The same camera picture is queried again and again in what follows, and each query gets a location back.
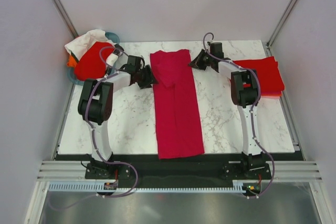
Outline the magenta t shirt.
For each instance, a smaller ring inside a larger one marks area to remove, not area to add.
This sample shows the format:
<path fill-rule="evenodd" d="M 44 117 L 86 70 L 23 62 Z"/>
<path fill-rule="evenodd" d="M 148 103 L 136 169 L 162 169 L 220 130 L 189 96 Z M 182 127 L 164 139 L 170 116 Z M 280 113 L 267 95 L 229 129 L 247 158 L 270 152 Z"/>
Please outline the magenta t shirt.
<path fill-rule="evenodd" d="M 160 159 L 204 154 L 201 119 L 188 49 L 150 55 L 155 132 Z"/>

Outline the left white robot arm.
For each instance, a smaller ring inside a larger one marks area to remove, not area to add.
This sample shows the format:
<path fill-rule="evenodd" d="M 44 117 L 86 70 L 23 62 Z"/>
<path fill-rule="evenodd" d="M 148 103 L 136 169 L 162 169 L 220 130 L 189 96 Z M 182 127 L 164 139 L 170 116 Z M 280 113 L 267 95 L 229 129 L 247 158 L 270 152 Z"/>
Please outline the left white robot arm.
<path fill-rule="evenodd" d="M 137 84 L 140 89 L 157 84 L 151 67 L 143 57 L 128 56 L 127 62 L 110 75 L 84 81 L 78 113 L 89 127 L 92 153 L 86 165 L 85 179 L 112 179 L 121 162 L 113 160 L 109 143 L 108 120 L 112 113 L 115 92 Z"/>

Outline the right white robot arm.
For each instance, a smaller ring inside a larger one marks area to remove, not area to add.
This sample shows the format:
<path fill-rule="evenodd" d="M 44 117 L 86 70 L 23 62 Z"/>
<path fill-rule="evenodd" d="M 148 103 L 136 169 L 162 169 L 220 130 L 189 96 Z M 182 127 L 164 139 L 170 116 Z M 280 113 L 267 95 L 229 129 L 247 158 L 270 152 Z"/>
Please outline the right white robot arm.
<path fill-rule="evenodd" d="M 256 72 L 224 57 L 220 42 L 204 42 L 203 49 L 188 65 L 199 70 L 211 67 L 230 80 L 231 99 L 238 108 L 243 132 L 240 172 L 245 178 L 254 178 L 265 167 L 263 151 L 258 145 L 257 104 L 260 100 L 260 84 Z"/>

